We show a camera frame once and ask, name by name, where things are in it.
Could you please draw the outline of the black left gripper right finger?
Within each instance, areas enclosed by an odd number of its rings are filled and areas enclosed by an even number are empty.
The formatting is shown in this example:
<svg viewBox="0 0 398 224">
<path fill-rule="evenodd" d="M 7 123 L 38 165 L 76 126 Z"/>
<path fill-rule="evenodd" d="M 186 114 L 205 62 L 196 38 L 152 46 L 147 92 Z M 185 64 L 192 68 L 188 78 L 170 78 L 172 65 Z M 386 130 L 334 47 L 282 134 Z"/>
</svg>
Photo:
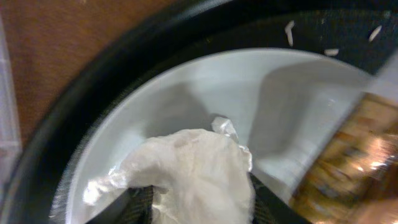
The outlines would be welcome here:
<svg viewBox="0 0 398 224">
<path fill-rule="evenodd" d="M 257 177 L 250 174 L 256 197 L 252 224 L 311 224 L 281 201 Z"/>
</svg>

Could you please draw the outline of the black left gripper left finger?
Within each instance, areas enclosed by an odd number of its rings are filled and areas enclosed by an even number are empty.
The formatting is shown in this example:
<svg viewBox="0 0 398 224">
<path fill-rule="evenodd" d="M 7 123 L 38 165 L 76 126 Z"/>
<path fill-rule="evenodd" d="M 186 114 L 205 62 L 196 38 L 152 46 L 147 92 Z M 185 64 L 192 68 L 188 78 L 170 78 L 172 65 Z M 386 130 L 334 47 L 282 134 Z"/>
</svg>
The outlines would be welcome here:
<svg viewBox="0 0 398 224">
<path fill-rule="evenodd" d="M 153 187 L 129 188 L 86 224 L 151 224 Z"/>
</svg>

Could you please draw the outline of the grey round plate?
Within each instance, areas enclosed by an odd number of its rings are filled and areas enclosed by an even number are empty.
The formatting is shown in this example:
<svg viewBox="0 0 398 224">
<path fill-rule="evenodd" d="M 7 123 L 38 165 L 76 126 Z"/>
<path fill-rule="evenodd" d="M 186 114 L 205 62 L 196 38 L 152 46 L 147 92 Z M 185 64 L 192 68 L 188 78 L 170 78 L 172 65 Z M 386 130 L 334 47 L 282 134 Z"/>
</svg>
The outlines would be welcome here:
<svg viewBox="0 0 398 224">
<path fill-rule="evenodd" d="M 352 109 L 371 76 L 298 50 L 234 50 L 179 63 L 128 88 L 92 125 L 65 169 L 49 220 L 84 223 L 105 206 L 83 204 L 90 179 L 110 174 L 147 138 L 231 120 L 252 173 L 283 202 Z"/>
</svg>

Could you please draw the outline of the gold foil wrapper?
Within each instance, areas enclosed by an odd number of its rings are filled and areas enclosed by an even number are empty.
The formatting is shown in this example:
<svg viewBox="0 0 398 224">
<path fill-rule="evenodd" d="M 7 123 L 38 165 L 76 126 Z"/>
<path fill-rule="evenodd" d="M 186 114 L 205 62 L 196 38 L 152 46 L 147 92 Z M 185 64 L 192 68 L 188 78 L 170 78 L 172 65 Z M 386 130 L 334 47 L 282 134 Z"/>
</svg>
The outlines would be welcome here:
<svg viewBox="0 0 398 224">
<path fill-rule="evenodd" d="M 311 223 L 397 223 L 397 103 L 365 94 L 289 205 Z"/>
</svg>

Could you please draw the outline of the white tissue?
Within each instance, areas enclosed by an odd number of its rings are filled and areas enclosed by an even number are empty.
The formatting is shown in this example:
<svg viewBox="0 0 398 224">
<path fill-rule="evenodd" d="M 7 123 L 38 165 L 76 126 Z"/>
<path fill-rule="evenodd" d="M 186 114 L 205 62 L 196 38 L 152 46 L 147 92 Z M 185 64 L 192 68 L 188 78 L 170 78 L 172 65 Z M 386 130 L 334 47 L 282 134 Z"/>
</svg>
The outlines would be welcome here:
<svg viewBox="0 0 398 224">
<path fill-rule="evenodd" d="M 85 205 L 152 186 L 153 223 L 251 223 L 252 155 L 230 120 L 217 117 L 211 126 L 147 139 L 118 169 L 88 182 Z"/>
</svg>

